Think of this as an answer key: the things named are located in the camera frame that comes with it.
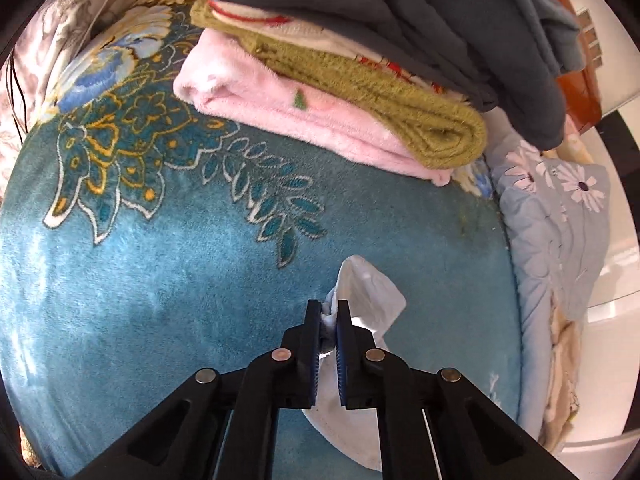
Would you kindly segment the light blue shirt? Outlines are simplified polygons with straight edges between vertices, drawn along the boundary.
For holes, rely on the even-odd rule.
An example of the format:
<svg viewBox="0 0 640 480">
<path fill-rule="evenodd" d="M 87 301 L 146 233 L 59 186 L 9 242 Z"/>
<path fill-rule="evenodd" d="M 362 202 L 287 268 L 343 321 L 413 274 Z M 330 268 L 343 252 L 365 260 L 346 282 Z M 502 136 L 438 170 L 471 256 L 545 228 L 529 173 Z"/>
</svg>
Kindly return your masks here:
<svg viewBox="0 0 640 480">
<path fill-rule="evenodd" d="M 305 412 L 315 430 L 341 453 L 368 469 L 382 469 L 378 418 L 373 408 L 352 411 L 338 395 L 335 351 L 337 303 L 349 304 L 352 324 L 366 328 L 375 344 L 386 349 L 385 333 L 407 305 L 396 285 L 375 266 L 357 255 L 341 264 L 335 286 L 322 302 L 322 337 L 316 403 Z"/>
</svg>

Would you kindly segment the dark grey folded clothes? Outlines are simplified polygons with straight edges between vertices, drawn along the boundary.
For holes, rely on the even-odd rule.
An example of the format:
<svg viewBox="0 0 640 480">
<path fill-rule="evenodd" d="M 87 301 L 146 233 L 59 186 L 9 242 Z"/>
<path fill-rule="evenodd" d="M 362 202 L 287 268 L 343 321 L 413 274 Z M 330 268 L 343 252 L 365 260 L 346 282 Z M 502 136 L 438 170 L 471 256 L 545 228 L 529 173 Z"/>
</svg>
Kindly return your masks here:
<svg viewBox="0 0 640 480">
<path fill-rule="evenodd" d="M 221 0 L 325 27 L 423 79 L 500 107 L 538 150 L 559 146 L 559 76 L 585 58 L 574 14 L 558 0 Z"/>
</svg>

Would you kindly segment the cream knitted sweater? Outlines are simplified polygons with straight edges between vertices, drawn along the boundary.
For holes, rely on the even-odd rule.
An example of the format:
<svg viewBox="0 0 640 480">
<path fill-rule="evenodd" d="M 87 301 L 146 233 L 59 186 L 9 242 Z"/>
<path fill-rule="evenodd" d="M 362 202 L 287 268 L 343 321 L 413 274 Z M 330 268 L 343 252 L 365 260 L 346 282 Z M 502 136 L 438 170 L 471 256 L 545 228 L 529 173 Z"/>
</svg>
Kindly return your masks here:
<svg viewBox="0 0 640 480">
<path fill-rule="evenodd" d="M 551 298 L 551 368 L 544 420 L 538 442 L 558 454 L 573 430 L 580 403 L 577 394 L 582 324 L 569 320 L 555 297 Z"/>
</svg>

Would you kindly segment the white black wardrobe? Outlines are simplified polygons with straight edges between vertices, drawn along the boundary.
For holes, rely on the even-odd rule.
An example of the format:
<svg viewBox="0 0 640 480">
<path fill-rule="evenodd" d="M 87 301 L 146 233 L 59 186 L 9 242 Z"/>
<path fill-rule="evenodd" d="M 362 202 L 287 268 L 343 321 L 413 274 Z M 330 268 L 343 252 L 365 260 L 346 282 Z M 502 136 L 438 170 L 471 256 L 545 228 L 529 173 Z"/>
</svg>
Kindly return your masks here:
<svg viewBox="0 0 640 480">
<path fill-rule="evenodd" d="M 582 332 L 580 411 L 559 460 L 578 478 L 612 479 L 639 441 L 639 101 L 582 140 L 611 179 L 611 236 Z"/>
</svg>

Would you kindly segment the blue floral bed blanket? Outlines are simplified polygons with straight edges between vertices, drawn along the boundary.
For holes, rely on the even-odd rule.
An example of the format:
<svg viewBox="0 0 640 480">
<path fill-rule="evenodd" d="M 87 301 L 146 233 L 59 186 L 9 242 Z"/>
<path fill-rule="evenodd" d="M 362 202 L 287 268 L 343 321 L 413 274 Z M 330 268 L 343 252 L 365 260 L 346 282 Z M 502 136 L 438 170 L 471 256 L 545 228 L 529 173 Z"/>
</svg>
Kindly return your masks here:
<svg viewBox="0 0 640 480">
<path fill-rule="evenodd" d="M 195 0 L 138 0 L 81 53 L 1 206 L 1 370 L 46 468 L 72 476 L 203 366 L 274 348 L 360 256 L 407 301 L 386 334 L 521 399 L 497 205 L 209 117 L 172 83 Z"/>
</svg>

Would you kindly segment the light blue daisy quilt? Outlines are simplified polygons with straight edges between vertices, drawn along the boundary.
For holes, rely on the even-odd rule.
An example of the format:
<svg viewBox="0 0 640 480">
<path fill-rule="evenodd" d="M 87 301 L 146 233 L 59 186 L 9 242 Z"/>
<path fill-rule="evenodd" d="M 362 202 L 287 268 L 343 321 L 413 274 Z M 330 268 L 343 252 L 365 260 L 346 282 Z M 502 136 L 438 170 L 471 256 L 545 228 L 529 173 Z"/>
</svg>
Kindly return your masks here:
<svg viewBox="0 0 640 480">
<path fill-rule="evenodd" d="M 584 324 L 610 242 L 605 168 L 545 158 L 502 110 L 484 116 L 485 158 L 509 239 L 522 323 L 520 425 L 538 441 L 551 368 L 551 298 Z"/>
</svg>

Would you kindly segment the olive green folded towel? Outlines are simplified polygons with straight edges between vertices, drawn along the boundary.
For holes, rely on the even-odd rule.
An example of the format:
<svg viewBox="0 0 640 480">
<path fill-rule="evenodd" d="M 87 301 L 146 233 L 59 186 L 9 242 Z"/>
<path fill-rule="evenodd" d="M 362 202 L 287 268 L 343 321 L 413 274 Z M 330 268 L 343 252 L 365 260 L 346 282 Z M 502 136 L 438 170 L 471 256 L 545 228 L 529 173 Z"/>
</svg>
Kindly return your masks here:
<svg viewBox="0 0 640 480">
<path fill-rule="evenodd" d="M 242 29 L 215 18 L 208 0 L 196 0 L 192 23 L 225 32 L 278 75 L 308 84 L 364 110 L 398 137 L 408 152 L 432 169 L 472 162 L 486 146 L 487 132 L 476 110 L 390 73 L 344 56 L 321 52 Z"/>
</svg>

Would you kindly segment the pink floral pillow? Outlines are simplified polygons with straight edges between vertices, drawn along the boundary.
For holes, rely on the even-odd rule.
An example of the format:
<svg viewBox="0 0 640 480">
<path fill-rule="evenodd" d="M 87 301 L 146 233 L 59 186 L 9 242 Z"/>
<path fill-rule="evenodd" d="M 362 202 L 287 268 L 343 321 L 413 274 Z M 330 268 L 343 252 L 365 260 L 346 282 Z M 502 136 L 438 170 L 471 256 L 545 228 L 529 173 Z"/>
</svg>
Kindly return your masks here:
<svg viewBox="0 0 640 480">
<path fill-rule="evenodd" d="M 545 158 L 561 159 L 566 162 L 576 162 L 581 165 L 591 165 L 594 159 L 580 138 L 580 133 L 570 115 L 565 116 L 564 138 L 562 143 L 553 150 L 541 153 Z"/>
</svg>

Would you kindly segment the pink folded fleece garment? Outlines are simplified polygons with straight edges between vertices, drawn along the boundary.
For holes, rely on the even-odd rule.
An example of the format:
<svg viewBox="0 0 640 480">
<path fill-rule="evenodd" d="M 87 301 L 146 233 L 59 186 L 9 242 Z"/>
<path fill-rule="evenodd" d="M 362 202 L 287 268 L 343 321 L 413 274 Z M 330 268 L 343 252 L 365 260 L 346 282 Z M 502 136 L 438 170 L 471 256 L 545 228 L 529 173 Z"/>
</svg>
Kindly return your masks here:
<svg viewBox="0 0 640 480">
<path fill-rule="evenodd" d="M 351 162 L 448 184 L 450 169 L 428 169 L 370 114 L 270 70 L 239 40 L 205 29 L 172 85 L 180 100 L 209 116 L 232 119 L 325 148 Z"/>
</svg>

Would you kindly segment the grey floral pillow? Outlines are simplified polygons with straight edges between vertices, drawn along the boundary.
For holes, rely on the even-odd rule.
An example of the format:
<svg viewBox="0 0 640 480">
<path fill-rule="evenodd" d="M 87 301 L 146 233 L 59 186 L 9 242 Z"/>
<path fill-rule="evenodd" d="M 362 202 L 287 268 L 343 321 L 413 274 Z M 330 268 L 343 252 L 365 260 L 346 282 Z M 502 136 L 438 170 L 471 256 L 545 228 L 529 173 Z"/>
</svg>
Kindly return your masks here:
<svg viewBox="0 0 640 480">
<path fill-rule="evenodd" d="M 1 66 L 1 187 L 44 101 L 98 32 L 136 0 L 44 0 Z"/>
</svg>

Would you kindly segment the wall switch panel row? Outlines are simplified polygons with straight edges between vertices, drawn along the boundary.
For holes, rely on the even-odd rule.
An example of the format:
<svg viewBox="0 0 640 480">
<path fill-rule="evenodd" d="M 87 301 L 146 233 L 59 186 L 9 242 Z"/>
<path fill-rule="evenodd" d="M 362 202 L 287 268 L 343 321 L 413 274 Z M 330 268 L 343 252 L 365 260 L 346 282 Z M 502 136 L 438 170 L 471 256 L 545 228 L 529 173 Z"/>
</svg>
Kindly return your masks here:
<svg viewBox="0 0 640 480">
<path fill-rule="evenodd" d="M 589 10 L 580 10 L 577 13 L 577 18 L 578 23 L 582 28 L 582 38 L 585 40 L 593 67 L 599 68 L 603 65 L 603 52 L 597 35 L 596 26 L 593 24 Z"/>
</svg>

